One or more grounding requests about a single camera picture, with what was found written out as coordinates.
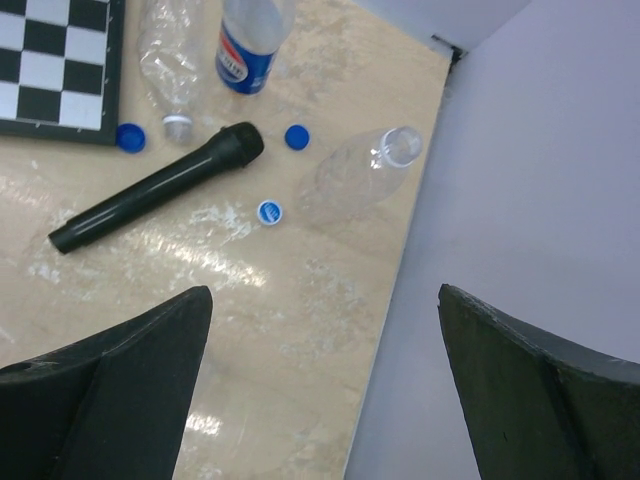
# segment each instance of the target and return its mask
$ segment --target chessboard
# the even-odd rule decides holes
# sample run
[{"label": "chessboard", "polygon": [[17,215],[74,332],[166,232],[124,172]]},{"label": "chessboard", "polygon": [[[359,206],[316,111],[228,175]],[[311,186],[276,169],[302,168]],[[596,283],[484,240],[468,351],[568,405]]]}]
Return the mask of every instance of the chessboard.
[{"label": "chessboard", "polygon": [[113,145],[125,0],[0,0],[0,133]]}]

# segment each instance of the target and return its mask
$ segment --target bottle neck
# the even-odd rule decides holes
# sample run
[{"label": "bottle neck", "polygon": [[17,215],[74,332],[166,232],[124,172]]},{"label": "bottle neck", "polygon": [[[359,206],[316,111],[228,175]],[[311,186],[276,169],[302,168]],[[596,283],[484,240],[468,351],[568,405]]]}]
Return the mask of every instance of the bottle neck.
[{"label": "bottle neck", "polygon": [[391,168],[407,168],[422,151],[422,137],[411,127],[389,130],[380,139],[382,162]]}]

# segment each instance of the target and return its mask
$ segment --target table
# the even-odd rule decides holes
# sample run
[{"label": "table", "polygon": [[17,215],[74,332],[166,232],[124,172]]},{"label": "table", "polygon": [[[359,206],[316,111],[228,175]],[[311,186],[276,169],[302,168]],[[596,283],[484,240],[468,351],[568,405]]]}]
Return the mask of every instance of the table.
[{"label": "table", "polygon": [[[49,245],[66,218],[185,153],[146,98],[130,7],[121,120],[146,129],[145,152],[0,139],[0,366],[207,285],[214,318],[175,478],[338,478],[424,161],[367,217],[322,229],[297,215],[296,186],[365,130],[409,124],[428,144],[448,62],[346,0],[305,0],[267,88],[241,97],[213,74],[220,5],[207,9],[201,139],[250,120],[265,153],[93,246],[62,256]],[[304,152],[282,141],[292,123],[312,132]],[[284,206],[276,227],[255,217],[266,198]]]}]

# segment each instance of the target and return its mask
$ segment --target microphone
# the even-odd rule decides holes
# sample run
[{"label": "microphone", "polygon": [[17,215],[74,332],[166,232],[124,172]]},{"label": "microphone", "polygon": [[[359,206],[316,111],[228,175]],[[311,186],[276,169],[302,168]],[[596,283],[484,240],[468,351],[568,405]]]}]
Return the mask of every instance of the microphone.
[{"label": "microphone", "polygon": [[61,253],[108,235],[220,173],[246,167],[264,151],[249,122],[223,128],[197,150],[67,221],[49,234]]}]

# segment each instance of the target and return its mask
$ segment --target clear plastic bottle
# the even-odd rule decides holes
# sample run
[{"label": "clear plastic bottle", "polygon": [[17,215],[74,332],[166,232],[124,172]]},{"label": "clear plastic bottle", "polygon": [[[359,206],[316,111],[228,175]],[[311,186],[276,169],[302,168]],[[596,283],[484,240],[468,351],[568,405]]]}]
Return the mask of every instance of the clear plastic bottle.
[{"label": "clear plastic bottle", "polygon": [[216,70],[232,90],[258,93],[293,29],[295,0],[224,0],[223,8]]},{"label": "clear plastic bottle", "polygon": [[202,94],[203,0],[144,0],[138,53],[165,136],[193,139],[193,115]]},{"label": "clear plastic bottle", "polygon": [[366,213],[400,187],[421,151],[411,127],[356,135],[302,179],[298,208],[316,224]]}]

